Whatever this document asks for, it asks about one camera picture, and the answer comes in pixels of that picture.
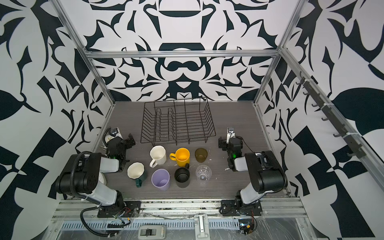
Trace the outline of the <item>amber textured glass cup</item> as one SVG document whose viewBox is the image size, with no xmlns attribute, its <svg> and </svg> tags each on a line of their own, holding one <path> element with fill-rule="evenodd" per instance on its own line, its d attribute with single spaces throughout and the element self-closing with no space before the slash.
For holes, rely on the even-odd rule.
<svg viewBox="0 0 384 240">
<path fill-rule="evenodd" d="M 208 151 L 204 148 L 198 148 L 195 151 L 195 158 L 198 163 L 203 163 L 208 157 Z"/>
</svg>

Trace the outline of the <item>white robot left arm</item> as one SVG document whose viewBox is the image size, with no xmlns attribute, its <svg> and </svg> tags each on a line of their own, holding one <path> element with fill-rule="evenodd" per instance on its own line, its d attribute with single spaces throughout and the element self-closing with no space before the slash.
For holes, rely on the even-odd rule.
<svg viewBox="0 0 384 240">
<path fill-rule="evenodd" d="M 109 141 L 104 140 L 104 143 L 107 145 L 105 155 L 84 151 L 70 156 L 55 182 L 57 193 L 87 200 L 102 207 L 124 207 L 122 194 L 102 183 L 99 175 L 122 172 L 128 162 L 126 152 L 136 141 L 129 134 L 127 139 L 116 136 Z"/>
</svg>

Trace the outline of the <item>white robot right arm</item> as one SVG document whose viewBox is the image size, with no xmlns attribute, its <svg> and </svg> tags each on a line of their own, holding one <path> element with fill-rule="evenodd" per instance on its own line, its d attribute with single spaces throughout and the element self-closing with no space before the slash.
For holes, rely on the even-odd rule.
<svg viewBox="0 0 384 240">
<path fill-rule="evenodd" d="M 250 183 L 238 192 L 238 206 L 256 203 L 267 194 L 278 193 L 288 186 L 286 174 L 272 151 L 242 153 L 243 139 L 218 140 L 228 154 L 228 166 L 234 172 L 248 172 Z"/>
</svg>

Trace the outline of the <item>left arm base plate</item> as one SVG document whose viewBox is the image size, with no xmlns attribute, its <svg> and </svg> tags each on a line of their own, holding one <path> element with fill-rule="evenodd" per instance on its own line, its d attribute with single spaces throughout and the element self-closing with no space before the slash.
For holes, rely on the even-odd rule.
<svg viewBox="0 0 384 240">
<path fill-rule="evenodd" d="M 98 211 L 98 218 L 113 218 L 119 215 L 121 218 L 130 218 L 137 215 L 141 209 L 141 201 L 124 201 L 122 206 L 111 205 L 101 206 Z"/>
</svg>

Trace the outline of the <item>green mug white inside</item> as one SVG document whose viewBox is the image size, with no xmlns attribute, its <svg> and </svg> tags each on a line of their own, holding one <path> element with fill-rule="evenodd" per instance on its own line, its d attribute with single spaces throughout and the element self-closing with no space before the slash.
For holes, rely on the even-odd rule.
<svg viewBox="0 0 384 240">
<path fill-rule="evenodd" d="M 127 175 L 135 181 L 136 187 L 141 188 L 143 182 L 147 179 L 148 174 L 144 164 L 136 162 L 132 163 L 127 169 Z"/>
</svg>

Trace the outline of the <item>clear glass cup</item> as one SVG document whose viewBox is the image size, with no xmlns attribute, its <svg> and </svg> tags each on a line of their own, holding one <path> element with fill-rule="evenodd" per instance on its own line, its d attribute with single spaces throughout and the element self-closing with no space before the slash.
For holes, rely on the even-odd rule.
<svg viewBox="0 0 384 240">
<path fill-rule="evenodd" d="M 201 165 L 196 169 L 197 180 L 200 183 L 205 183 L 210 180 L 212 176 L 212 170 L 209 166 Z"/>
</svg>

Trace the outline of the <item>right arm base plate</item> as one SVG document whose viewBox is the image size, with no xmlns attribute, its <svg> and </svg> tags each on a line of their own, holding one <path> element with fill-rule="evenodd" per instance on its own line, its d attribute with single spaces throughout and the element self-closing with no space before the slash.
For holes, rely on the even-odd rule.
<svg viewBox="0 0 384 240">
<path fill-rule="evenodd" d="M 219 213 L 225 217 L 235 216 L 261 216 L 263 212 L 260 202 L 244 205 L 237 200 L 221 200 Z"/>
</svg>

